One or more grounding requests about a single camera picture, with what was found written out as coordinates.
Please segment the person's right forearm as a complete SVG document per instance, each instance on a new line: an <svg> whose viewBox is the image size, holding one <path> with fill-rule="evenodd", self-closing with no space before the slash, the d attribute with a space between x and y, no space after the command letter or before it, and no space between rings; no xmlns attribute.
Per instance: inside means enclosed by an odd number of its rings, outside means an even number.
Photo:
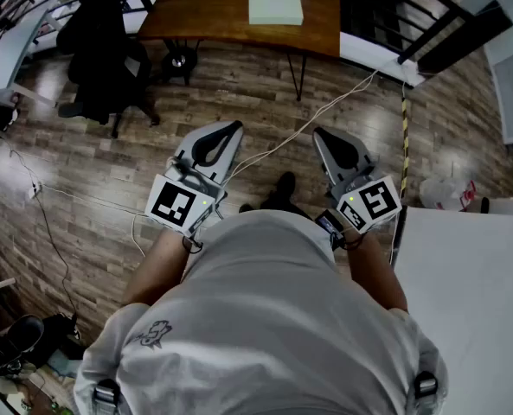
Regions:
<svg viewBox="0 0 513 415"><path fill-rule="evenodd" d="M408 312L406 295L374 234L351 228L344 237L352 279L383 308Z"/></svg>

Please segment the clear plastic bag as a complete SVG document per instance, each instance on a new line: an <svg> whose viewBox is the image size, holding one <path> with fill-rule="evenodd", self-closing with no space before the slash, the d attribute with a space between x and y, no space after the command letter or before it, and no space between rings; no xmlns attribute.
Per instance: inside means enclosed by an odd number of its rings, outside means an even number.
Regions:
<svg viewBox="0 0 513 415"><path fill-rule="evenodd" d="M420 201L425 208L465 212L475 199L477 188L473 180L428 178L420 184Z"/></svg>

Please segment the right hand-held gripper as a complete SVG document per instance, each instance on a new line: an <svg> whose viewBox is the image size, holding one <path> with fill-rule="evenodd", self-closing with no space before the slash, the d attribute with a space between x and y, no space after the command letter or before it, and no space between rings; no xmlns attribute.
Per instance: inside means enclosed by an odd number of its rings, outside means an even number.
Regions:
<svg viewBox="0 0 513 415"><path fill-rule="evenodd" d="M312 138L330 178L334 208L359 234L401 211L392 177L373 163L362 140L328 127L315 128Z"/></svg>

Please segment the person's left forearm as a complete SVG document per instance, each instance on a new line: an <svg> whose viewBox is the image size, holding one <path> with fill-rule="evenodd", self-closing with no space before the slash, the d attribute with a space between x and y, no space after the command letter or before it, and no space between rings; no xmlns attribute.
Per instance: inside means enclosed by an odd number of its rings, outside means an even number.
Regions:
<svg viewBox="0 0 513 415"><path fill-rule="evenodd" d="M179 233L164 229L133 272L122 305L143 303L152 306L183 277L192 244Z"/></svg>

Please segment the black office chair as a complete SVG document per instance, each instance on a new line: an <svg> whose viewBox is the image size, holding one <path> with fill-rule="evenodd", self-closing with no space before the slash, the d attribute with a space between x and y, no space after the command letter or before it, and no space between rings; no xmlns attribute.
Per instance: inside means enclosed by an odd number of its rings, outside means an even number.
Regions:
<svg viewBox="0 0 513 415"><path fill-rule="evenodd" d="M72 56L67 76L77 86L74 100L58 107L61 118L83 117L105 125L113 115L114 138L130 106L152 125L160 124L146 96L151 61L144 45L126 34L120 0L82 0L59 31L56 46Z"/></svg>

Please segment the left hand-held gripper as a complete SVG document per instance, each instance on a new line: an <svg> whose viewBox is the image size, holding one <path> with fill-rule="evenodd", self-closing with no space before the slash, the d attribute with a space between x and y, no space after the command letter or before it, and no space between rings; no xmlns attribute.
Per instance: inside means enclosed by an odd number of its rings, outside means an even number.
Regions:
<svg viewBox="0 0 513 415"><path fill-rule="evenodd" d="M243 137L242 122L216 122L190 132L157 174L145 215L180 233L194 237L202 223L227 194L222 185ZM195 169L203 168L203 173Z"/></svg>

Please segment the white table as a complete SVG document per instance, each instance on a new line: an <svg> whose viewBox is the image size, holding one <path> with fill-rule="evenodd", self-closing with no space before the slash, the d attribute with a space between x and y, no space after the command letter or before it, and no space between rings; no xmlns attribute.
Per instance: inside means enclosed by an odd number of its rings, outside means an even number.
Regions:
<svg viewBox="0 0 513 415"><path fill-rule="evenodd" d="M513 415L513 216L409 208L394 270L449 375L444 415Z"/></svg>

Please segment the pale green box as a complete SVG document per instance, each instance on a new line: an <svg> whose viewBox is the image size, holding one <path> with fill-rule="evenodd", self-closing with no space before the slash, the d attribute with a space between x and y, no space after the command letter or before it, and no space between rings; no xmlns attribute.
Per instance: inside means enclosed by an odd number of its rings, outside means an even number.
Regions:
<svg viewBox="0 0 513 415"><path fill-rule="evenodd" d="M251 25L301 26L304 21L301 0L248 0Z"/></svg>

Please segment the yellow black striped tape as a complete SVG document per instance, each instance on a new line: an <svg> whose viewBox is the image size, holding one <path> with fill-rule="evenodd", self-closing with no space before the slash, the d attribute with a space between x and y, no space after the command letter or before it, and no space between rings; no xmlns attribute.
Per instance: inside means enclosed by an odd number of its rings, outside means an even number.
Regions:
<svg viewBox="0 0 513 415"><path fill-rule="evenodd" d="M401 173L401 200L405 198L407 192L407 175L409 167L409 140L408 140L408 118L407 118L407 101L406 97L401 97L402 107L402 132L403 132L403 167Z"/></svg>

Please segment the black waist-worn device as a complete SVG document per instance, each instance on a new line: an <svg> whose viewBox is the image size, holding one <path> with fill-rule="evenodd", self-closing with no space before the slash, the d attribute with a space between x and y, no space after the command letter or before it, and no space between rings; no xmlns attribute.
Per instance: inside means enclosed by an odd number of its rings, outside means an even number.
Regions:
<svg viewBox="0 0 513 415"><path fill-rule="evenodd" d="M324 210L315 219L315 223L329 234L330 246L333 251L337 248L346 248L343 225L329 210Z"/></svg>

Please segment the white socket block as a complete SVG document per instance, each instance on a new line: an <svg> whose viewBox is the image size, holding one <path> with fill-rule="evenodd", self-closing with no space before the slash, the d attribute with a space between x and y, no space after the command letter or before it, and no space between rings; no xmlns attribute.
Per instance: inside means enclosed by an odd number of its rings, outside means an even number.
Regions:
<svg viewBox="0 0 513 415"><path fill-rule="evenodd" d="M411 87L417 87L426 81L426 77L420 73L415 61L404 61L399 65L399 68L402 75L401 79Z"/></svg>

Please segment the person's grey t-shirt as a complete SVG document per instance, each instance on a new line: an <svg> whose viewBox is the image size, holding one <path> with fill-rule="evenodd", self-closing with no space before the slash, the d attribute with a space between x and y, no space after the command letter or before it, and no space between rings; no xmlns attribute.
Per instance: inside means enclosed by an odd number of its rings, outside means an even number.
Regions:
<svg viewBox="0 0 513 415"><path fill-rule="evenodd" d="M278 210L209 228L178 286L121 305L86 350L80 415L439 415L448 376L409 312Z"/></svg>

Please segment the black headset pile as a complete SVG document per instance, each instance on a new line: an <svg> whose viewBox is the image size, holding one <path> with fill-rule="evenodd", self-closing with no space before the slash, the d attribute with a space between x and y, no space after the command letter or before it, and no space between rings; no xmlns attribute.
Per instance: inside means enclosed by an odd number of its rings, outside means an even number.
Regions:
<svg viewBox="0 0 513 415"><path fill-rule="evenodd" d="M27 367L33 371L46 364L57 349L81 340L77 316L62 313L41 319L26 315L0 334L0 376L16 377Z"/></svg>

